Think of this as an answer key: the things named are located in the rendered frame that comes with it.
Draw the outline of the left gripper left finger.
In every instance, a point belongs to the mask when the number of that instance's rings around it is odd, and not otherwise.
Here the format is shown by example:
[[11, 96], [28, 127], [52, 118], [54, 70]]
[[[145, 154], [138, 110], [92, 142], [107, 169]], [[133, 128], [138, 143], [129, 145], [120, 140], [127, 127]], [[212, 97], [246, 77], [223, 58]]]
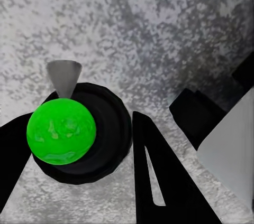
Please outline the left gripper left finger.
[[0, 127], [0, 213], [31, 155], [26, 130], [32, 113]]

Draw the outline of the insectifuge atomizer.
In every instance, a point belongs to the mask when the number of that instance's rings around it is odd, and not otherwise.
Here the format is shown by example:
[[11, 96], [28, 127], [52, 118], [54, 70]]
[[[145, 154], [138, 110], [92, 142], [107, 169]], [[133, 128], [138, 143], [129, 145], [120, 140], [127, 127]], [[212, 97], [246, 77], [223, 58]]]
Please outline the insectifuge atomizer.
[[107, 87], [77, 83], [83, 66], [68, 60], [46, 64], [55, 87], [28, 122], [35, 162], [60, 183], [94, 183], [112, 172], [133, 144], [132, 118]]

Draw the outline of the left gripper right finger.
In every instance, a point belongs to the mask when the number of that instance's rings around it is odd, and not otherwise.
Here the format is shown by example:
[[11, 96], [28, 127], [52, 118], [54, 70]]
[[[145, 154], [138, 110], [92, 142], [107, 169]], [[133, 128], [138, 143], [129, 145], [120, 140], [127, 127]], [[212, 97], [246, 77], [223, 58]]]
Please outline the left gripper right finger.
[[[132, 117], [137, 224], [222, 224], [153, 120]], [[153, 202], [145, 146], [166, 206]]]

